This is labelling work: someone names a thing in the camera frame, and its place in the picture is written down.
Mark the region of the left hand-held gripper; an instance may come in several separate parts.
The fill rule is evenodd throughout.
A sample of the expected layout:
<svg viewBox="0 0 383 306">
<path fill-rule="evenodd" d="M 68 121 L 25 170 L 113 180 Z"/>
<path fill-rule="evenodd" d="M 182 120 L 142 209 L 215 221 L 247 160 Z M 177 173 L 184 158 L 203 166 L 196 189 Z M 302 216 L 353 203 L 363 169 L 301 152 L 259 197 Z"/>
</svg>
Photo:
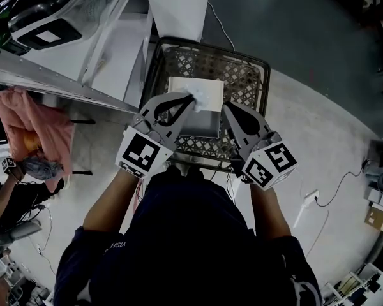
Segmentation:
<svg viewBox="0 0 383 306">
<path fill-rule="evenodd" d="M 140 179 L 155 171 L 173 154 L 194 106 L 187 92 L 152 97 L 124 130 L 115 165 Z"/>
</svg>

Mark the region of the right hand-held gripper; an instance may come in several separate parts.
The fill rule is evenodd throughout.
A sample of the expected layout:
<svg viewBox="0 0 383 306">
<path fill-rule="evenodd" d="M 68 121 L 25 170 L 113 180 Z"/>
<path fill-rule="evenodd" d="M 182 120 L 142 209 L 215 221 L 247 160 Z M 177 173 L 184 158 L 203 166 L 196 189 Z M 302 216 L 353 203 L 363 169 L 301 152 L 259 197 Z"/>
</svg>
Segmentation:
<svg viewBox="0 0 383 306">
<path fill-rule="evenodd" d="M 265 118 L 256 110 L 227 101 L 222 106 L 222 119 L 234 141 L 230 161 L 233 167 L 243 167 L 243 174 L 250 183 L 266 191 L 297 168 L 298 162 L 287 142 L 277 132 L 270 132 Z"/>
</svg>

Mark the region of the white cardboard box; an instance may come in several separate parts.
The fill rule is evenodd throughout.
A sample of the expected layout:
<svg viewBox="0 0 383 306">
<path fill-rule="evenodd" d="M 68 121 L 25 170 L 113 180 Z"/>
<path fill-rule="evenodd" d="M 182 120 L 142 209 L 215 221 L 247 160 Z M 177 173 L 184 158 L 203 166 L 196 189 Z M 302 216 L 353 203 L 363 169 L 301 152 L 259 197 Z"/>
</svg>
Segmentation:
<svg viewBox="0 0 383 306">
<path fill-rule="evenodd" d="M 220 118 L 223 104 L 224 82 L 202 78 L 169 77 L 169 92 L 183 92 L 185 85 L 199 86 L 209 96 L 209 111 L 196 113 L 192 111 L 180 131 L 180 136 L 218 138 L 220 135 Z"/>
</svg>

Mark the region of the person's right forearm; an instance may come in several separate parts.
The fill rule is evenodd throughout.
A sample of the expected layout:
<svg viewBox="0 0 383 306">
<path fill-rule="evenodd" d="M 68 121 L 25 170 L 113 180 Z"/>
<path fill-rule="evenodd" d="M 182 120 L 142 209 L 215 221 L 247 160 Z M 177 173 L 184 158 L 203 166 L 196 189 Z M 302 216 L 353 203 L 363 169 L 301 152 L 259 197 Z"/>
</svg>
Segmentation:
<svg viewBox="0 0 383 306">
<path fill-rule="evenodd" d="M 259 186 L 250 184 L 250 195 L 257 236 L 265 240 L 291 236 L 275 190 L 269 188 L 263 191 Z"/>
</svg>

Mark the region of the person's left forearm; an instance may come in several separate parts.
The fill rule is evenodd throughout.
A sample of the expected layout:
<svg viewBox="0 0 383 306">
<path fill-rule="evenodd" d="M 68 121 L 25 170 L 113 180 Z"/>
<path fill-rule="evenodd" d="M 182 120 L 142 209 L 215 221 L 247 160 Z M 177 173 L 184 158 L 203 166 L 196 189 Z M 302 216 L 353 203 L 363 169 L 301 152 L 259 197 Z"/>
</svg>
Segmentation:
<svg viewBox="0 0 383 306">
<path fill-rule="evenodd" d="M 139 181 L 131 173 L 119 170 L 85 216 L 83 229 L 119 232 Z"/>
</svg>

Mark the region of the brown cardboard box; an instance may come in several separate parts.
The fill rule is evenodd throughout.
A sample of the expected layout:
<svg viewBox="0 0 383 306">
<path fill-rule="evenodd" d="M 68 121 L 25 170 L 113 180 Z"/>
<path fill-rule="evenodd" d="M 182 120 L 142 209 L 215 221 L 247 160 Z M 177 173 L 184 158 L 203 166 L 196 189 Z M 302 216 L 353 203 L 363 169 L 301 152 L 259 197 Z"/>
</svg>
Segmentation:
<svg viewBox="0 0 383 306">
<path fill-rule="evenodd" d="M 372 203 L 368 208 L 364 223 L 376 230 L 383 231 L 383 206 Z"/>
</svg>

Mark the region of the black lattice plastic crate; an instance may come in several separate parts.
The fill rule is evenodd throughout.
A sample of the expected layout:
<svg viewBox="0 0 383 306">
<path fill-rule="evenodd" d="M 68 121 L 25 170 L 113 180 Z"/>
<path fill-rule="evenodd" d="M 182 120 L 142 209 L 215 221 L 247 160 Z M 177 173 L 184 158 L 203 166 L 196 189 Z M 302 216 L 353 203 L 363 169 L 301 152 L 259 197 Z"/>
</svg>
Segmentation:
<svg viewBox="0 0 383 306">
<path fill-rule="evenodd" d="M 153 96 L 166 93 L 170 77 L 220 80 L 224 83 L 221 101 L 242 103 L 266 114 L 271 68 L 266 61 L 224 48 L 194 41 L 159 39 L 147 72 L 140 107 Z M 230 172 L 229 157 L 234 147 L 223 128 L 221 114 L 193 113 L 176 139 L 172 162 Z"/>
</svg>

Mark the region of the white perforated shelf rack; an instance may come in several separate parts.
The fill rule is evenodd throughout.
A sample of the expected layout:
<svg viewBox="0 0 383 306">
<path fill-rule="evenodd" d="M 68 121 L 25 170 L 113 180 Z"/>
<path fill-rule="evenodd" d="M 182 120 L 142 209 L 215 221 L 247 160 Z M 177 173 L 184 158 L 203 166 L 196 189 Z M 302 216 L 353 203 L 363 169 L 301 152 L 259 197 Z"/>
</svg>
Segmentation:
<svg viewBox="0 0 383 306">
<path fill-rule="evenodd" d="M 82 39 L 44 50 L 15 41 L 8 21 L 45 10 Z M 135 113 L 153 15 L 148 0 L 0 0 L 0 84 Z"/>
</svg>

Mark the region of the white power strip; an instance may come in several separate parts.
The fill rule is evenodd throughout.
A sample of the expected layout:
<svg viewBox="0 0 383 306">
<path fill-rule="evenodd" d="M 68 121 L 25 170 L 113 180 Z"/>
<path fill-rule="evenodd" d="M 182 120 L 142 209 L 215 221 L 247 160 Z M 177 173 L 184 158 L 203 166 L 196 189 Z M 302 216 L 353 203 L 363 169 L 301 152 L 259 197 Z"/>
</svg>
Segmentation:
<svg viewBox="0 0 383 306">
<path fill-rule="evenodd" d="M 304 213 L 304 211 L 310 207 L 311 204 L 315 203 L 319 198 L 319 190 L 316 189 L 313 192 L 309 193 L 304 197 L 304 200 L 301 204 L 301 208 L 299 210 L 299 213 L 296 217 L 296 220 L 294 221 L 293 228 L 296 228 L 300 222 L 300 219 Z"/>
</svg>

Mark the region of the white square column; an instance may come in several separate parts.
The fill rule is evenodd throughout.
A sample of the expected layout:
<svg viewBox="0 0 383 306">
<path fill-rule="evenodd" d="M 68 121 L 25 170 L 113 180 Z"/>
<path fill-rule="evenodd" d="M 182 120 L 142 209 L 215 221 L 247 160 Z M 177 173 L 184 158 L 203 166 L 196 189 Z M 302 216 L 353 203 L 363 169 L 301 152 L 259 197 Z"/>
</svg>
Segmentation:
<svg viewBox="0 0 383 306">
<path fill-rule="evenodd" d="M 208 0 L 149 0 L 159 37 L 199 42 Z"/>
</svg>

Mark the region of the pink quilted cloth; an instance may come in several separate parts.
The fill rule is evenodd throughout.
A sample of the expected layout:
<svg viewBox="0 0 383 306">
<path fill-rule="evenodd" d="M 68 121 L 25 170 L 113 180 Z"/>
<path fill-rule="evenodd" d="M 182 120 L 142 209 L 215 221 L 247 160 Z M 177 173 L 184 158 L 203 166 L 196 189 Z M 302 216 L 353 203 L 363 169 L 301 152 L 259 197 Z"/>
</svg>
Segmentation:
<svg viewBox="0 0 383 306">
<path fill-rule="evenodd" d="M 62 177 L 72 174 L 71 141 L 74 125 L 60 109 L 36 103 L 26 90 L 12 87 L 0 91 L 0 119 L 15 161 L 22 161 L 29 151 L 25 133 L 38 136 L 45 159 L 63 166 L 63 172 L 45 181 L 50 192 Z"/>
</svg>

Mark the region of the person's dark navy shirt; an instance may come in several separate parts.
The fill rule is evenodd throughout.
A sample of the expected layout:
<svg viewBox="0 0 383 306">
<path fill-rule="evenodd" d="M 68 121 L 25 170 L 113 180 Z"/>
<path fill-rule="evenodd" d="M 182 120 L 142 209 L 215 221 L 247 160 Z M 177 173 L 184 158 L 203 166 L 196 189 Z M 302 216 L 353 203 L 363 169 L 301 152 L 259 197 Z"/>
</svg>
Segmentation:
<svg viewBox="0 0 383 306">
<path fill-rule="evenodd" d="M 63 252 L 54 306 L 321 306 L 298 239 L 249 229 L 196 167 L 152 176 L 125 233 L 82 226 Z"/>
</svg>

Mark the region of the orange round object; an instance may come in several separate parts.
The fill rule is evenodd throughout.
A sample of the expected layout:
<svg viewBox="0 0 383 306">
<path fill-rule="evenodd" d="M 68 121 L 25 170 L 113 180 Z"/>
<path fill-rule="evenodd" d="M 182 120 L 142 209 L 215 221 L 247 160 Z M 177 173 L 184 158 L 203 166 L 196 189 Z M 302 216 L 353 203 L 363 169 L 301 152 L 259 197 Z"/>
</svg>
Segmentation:
<svg viewBox="0 0 383 306">
<path fill-rule="evenodd" d="M 24 131 L 23 141 L 28 153 L 42 148 L 40 138 L 35 131 Z"/>
</svg>

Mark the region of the white low shelf unit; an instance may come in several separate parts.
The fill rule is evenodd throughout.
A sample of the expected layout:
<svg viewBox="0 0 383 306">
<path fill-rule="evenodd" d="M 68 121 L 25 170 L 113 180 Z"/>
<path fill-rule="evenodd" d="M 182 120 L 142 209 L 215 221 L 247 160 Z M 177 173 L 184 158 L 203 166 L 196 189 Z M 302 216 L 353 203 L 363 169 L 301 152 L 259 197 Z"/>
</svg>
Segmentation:
<svg viewBox="0 0 383 306">
<path fill-rule="evenodd" d="M 383 271 L 367 263 L 322 289 L 322 306 L 383 306 Z"/>
</svg>

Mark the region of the white appliance with black frame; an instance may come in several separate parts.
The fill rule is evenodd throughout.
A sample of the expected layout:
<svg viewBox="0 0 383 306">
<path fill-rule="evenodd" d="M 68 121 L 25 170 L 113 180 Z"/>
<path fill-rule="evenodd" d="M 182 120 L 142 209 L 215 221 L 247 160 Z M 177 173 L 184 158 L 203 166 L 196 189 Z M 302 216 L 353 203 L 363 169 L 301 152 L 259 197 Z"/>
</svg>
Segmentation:
<svg viewBox="0 0 383 306">
<path fill-rule="evenodd" d="M 12 38 L 34 50 L 65 45 L 81 40 L 82 34 L 67 20 L 45 10 L 23 11 L 8 21 Z"/>
</svg>

